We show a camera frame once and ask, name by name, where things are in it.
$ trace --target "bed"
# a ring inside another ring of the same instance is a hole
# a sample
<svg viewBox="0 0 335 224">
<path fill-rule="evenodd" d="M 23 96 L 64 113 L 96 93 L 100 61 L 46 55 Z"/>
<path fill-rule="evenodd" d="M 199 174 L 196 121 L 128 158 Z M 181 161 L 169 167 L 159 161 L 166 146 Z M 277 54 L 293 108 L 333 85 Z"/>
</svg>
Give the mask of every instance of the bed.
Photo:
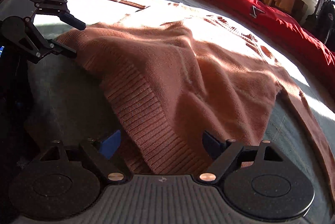
<svg viewBox="0 0 335 224">
<path fill-rule="evenodd" d="M 238 19 L 202 0 L 166 1 L 199 8 L 204 14 L 210 12 L 221 15 L 229 21 L 237 22 L 235 24 L 241 29 L 250 30 L 258 40 L 264 41 L 305 93 L 309 106 L 329 141 L 331 149 L 335 151 L 333 134 L 335 103 L 315 76 L 292 55 L 256 29 L 245 24 L 238 24 Z M 112 24 L 122 19 L 125 14 L 138 10 L 109 0 L 68 0 L 67 4 L 71 14 L 86 24 L 96 22 Z M 48 15 L 36 15 L 34 24 L 48 39 L 56 38 L 71 28 L 57 17 Z M 30 84 L 37 104 L 26 128 L 40 146 L 54 139 L 62 139 L 65 144 L 74 145 L 82 138 L 97 138 L 113 129 L 115 123 L 118 123 L 117 119 L 110 119 L 114 117 L 113 111 L 99 91 L 97 80 L 88 76 L 72 61 L 49 56 L 37 66 L 31 65 L 29 70 Z M 67 96 L 69 91 L 72 92 L 71 97 Z M 35 127 L 34 124 L 40 120 L 41 115 L 48 123 Z M 54 130 L 49 131 L 47 135 L 43 134 L 50 128 Z M 305 219 L 309 223 L 328 224 L 333 215 L 333 209 L 323 173 L 309 142 L 304 137 L 304 129 L 299 126 L 293 114 L 287 109 L 280 95 L 277 97 L 264 139 L 273 141 L 312 181 L 316 195 Z"/>
</svg>

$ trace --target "metal screw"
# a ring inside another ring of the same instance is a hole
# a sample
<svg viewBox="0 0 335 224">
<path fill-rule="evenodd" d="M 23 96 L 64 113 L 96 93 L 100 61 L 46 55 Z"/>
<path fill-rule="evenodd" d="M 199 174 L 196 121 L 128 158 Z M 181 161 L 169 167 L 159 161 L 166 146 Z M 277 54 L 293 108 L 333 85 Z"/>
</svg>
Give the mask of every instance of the metal screw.
<svg viewBox="0 0 335 224">
<path fill-rule="evenodd" d="M 108 179 L 111 180 L 111 181 L 113 181 L 113 182 L 118 182 L 120 180 L 123 180 L 124 177 L 125 176 L 123 174 L 118 173 L 118 172 L 116 172 L 116 173 L 110 173 L 108 175 Z"/>
<path fill-rule="evenodd" d="M 204 182 L 212 182 L 216 180 L 216 176 L 212 173 L 202 173 L 199 178 Z"/>
</svg>

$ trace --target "red duvet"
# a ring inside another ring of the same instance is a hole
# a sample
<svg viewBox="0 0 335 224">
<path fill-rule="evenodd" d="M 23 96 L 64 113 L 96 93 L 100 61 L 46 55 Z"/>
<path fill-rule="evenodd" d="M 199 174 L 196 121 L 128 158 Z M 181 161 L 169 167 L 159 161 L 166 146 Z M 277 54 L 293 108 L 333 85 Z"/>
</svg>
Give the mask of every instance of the red duvet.
<svg viewBox="0 0 335 224">
<path fill-rule="evenodd" d="M 327 49 L 291 16 L 258 0 L 206 0 L 252 25 L 291 53 L 328 89 L 335 99 L 335 53 Z M 253 6 L 264 13 L 250 15 Z"/>
</svg>

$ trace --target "circular pad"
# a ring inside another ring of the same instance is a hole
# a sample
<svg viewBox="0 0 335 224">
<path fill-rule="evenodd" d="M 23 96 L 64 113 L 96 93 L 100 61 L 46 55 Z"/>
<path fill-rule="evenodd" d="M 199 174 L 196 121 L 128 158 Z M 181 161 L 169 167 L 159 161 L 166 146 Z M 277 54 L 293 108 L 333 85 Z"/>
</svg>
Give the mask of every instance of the circular pad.
<svg viewBox="0 0 335 224">
<path fill-rule="evenodd" d="M 252 188 L 256 193 L 269 198 L 278 198 L 291 190 L 290 182 L 278 175 L 261 175 L 252 180 Z"/>
<path fill-rule="evenodd" d="M 31 163 L 13 180 L 9 198 L 22 215 L 50 221 L 84 211 L 99 192 L 99 180 L 87 169 L 45 161 Z"/>
</svg>

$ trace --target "black device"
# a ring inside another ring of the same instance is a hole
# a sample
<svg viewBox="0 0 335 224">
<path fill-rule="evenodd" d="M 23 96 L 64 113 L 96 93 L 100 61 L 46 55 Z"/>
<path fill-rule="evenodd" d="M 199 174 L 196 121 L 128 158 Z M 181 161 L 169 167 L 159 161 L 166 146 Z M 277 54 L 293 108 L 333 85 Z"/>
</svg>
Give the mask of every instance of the black device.
<svg viewBox="0 0 335 224">
<path fill-rule="evenodd" d="M 267 140 L 243 146 L 205 132 L 216 159 L 197 176 L 132 174 L 110 153 L 119 143 L 120 131 L 76 148 L 53 141 L 9 188 L 21 213 L 14 223 L 298 224 L 314 198 L 311 182 Z M 254 163 L 241 168 L 246 161 Z"/>
<path fill-rule="evenodd" d="M 314 13 L 307 16 L 303 28 L 311 32 L 319 41 L 326 45 L 333 33 L 334 17 L 335 2 L 326 0 L 321 3 L 321 0 L 318 0 Z M 333 44 L 333 42 L 330 42 L 327 47 L 333 50 Z"/>
<path fill-rule="evenodd" d="M 48 54 L 73 58 L 76 52 L 44 39 L 31 19 L 35 13 L 51 14 L 78 29 L 85 24 L 69 14 L 66 0 L 31 1 L 32 15 L 9 15 L 0 22 L 5 46 L 0 119 L 8 124 L 0 135 L 2 224 L 307 224 L 303 216 L 313 202 L 313 186 L 267 140 L 244 146 L 204 132 L 202 143 L 213 163 L 202 174 L 187 175 L 132 174 L 115 153 L 121 129 L 76 147 L 54 140 L 39 152 L 23 128 L 33 104 L 27 62 L 38 63 Z M 241 168 L 243 162 L 253 164 Z"/>
</svg>

